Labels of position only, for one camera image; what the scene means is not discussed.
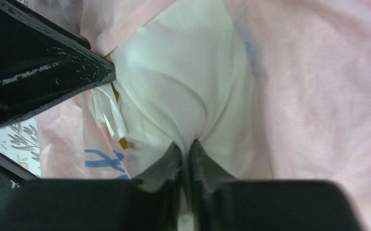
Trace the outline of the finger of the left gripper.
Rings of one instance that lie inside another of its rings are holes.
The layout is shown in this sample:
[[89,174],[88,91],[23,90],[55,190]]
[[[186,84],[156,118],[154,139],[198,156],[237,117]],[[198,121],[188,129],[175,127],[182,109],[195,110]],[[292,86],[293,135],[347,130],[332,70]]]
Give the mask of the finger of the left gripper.
[[0,128],[115,78],[89,44],[15,0],[0,0]]

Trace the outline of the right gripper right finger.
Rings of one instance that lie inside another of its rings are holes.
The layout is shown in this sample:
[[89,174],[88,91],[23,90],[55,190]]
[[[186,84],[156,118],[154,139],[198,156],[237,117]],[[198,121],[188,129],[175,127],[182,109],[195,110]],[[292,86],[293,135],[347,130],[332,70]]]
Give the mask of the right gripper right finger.
[[214,162],[199,141],[189,152],[197,231],[360,231],[344,192],[325,180],[245,180]]

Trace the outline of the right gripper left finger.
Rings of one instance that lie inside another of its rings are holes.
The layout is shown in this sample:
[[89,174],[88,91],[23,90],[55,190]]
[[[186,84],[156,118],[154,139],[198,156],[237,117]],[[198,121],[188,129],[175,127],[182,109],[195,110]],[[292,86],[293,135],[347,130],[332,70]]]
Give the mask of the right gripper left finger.
[[27,181],[5,210],[0,231],[174,231],[181,164],[172,144],[131,180]]

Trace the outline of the white pillow yellow trim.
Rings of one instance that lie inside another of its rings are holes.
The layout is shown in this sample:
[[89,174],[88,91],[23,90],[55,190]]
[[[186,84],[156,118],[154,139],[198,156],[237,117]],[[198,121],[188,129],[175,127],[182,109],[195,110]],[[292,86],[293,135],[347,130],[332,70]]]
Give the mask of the white pillow yellow trim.
[[81,35],[115,65],[117,103],[96,115],[129,143],[127,170],[156,191],[183,173],[200,143],[232,177],[249,176],[259,148],[246,44],[222,0],[87,0]]

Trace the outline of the pink pillowcase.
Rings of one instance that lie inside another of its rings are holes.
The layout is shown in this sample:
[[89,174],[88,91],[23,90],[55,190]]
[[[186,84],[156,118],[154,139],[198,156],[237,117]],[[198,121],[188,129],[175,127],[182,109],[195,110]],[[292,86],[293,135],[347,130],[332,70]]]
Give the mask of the pink pillowcase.
[[[29,5],[89,42],[80,32],[85,1]],[[224,2],[246,44],[258,106],[259,151],[242,178],[335,181],[371,231],[371,0]],[[111,131],[114,113],[95,114],[118,102],[114,81],[38,116],[43,177],[134,178],[129,143]]]

